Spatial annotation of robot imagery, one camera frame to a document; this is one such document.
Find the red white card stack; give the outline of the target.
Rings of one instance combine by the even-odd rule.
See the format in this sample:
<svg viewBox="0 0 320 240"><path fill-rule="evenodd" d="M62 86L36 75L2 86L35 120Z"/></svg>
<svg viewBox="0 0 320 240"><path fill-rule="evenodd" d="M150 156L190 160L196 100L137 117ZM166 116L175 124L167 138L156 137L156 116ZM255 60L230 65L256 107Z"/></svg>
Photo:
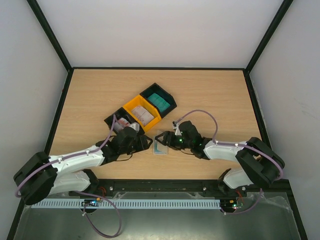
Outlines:
<svg viewBox="0 0 320 240"><path fill-rule="evenodd" d="M118 133L119 131L121 131L122 129L124 129L125 127L129 127L131 123L126 120L125 118L121 117L119 119L117 119L114 123L114 127L113 130L115 133Z"/></svg>

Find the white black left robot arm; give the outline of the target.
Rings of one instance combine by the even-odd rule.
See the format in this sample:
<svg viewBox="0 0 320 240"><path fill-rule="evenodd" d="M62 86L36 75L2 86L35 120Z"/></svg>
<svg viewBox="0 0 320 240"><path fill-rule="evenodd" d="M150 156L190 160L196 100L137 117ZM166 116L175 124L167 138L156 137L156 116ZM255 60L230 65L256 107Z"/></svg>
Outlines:
<svg viewBox="0 0 320 240"><path fill-rule="evenodd" d="M97 178L89 168L115 162L121 155L148 150L152 143L145 134L125 127L84 150L61 155L37 152L14 175L15 196L30 206L57 193L94 191Z"/></svg>

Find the beige card holder wallet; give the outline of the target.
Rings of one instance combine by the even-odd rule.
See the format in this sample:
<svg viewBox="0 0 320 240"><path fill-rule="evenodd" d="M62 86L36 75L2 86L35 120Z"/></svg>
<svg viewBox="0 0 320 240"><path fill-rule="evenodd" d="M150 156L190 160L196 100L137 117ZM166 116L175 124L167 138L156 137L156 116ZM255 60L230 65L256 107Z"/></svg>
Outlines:
<svg viewBox="0 0 320 240"><path fill-rule="evenodd" d="M167 155L169 152L169 148L167 146L162 145L160 142L158 142L155 137L160 135L163 131L157 130L156 134L153 136L153 147L152 151L154 155Z"/></svg>

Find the white pink card stack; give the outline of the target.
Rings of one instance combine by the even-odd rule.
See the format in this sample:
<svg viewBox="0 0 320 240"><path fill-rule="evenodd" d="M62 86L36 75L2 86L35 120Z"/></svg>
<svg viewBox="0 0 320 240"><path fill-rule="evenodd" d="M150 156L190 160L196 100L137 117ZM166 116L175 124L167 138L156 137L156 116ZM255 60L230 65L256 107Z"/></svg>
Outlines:
<svg viewBox="0 0 320 240"><path fill-rule="evenodd" d="M144 127L155 118L146 108L141 105L133 108L131 112L142 123Z"/></svg>

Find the yellow bin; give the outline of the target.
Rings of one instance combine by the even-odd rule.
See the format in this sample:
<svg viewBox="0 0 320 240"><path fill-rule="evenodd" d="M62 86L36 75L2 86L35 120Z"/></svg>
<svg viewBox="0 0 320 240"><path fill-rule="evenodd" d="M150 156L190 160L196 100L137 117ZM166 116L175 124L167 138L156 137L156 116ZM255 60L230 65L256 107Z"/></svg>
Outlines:
<svg viewBox="0 0 320 240"><path fill-rule="evenodd" d="M162 118L158 110L141 95L127 102L123 108L148 132Z"/></svg>

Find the black enclosure frame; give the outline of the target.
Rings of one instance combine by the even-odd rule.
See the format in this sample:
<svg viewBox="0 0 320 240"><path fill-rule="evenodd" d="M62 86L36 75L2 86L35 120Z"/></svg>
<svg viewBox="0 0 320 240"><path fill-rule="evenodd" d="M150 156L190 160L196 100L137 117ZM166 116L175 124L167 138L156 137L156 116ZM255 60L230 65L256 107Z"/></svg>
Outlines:
<svg viewBox="0 0 320 240"><path fill-rule="evenodd" d="M255 185L260 190L268 189L283 177L285 163L270 146L250 72L291 4L290 0L281 3L251 60L243 70L261 138L252 137L245 142L232 143L218 141L215 137L201 137L195 126L184 117L173 121L172 131L164 131L161 134L163 137L161 143L172 150L189 149L191 154L199 159L221 158L234 160L240 164L240 168L228 168L213 181L213 192L218 198L233 198L243 193L246 185ZM146 133L172 112L177 103L171 94L154 83L105 119L110 129L106 139L87 150L61 156L50 155L49 151L75 69L68 62L38 2L31 0L29 6L68 74L45 149L34 154L14 175L13 179L17 185L15 195L20 199L21 207L37 204L49 195L63 192L93 197L93 202L98 203L101 197L97 191L102 188L102 182L97 179L91 167L115 162L121 154L132 156L149 149L152 144L159 143L158 137L149 138Z"/></svg>

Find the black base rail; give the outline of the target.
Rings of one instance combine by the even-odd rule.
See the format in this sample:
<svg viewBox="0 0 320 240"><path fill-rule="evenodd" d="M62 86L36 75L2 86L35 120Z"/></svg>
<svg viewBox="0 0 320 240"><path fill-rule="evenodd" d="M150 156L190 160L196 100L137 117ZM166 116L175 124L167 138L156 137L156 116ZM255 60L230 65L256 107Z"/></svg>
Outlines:
<svg viewBox="0 0 320 240"><path fill-rule="evenodd" d="M104 194L106 197L114 197L116 193L198 193L202 197L214 197L226 199L243 197L248 192L259 192L260 187L251 184L229 189L223 186L223 182L217 179L210 180L133 180L133 179L99 179L88 186L84 192L90 194Z"/></svg>

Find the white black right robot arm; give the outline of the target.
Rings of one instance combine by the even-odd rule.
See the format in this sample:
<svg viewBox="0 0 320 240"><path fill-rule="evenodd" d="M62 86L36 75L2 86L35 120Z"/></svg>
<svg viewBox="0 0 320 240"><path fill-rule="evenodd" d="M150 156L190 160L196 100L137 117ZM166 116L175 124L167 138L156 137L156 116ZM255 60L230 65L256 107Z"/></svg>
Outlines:
<svg viewBox="0 0 320 240"><path fill-rule="evenodd" d="M249 185L269 188L284 174L284 161L257 137L243 142L223 142L198 133L176 135L173 131L165 131L155 140L176 151L190 150L199 159L237 162L239 168L228 168L219 177L218 191L224 196Z"/></svg>

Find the green card stack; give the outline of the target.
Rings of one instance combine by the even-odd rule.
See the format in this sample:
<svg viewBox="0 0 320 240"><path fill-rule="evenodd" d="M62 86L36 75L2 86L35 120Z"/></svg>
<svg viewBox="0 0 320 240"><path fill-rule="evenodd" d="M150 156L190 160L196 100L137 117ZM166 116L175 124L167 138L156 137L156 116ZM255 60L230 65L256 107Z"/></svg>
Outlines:
<svg viewBox="0 0 320 240"><path fill-rule="evenodd" d="M147 98L155 107L158 108L159 112L162 113L167 110L171 105L157 93L153 93Z"/></svg>

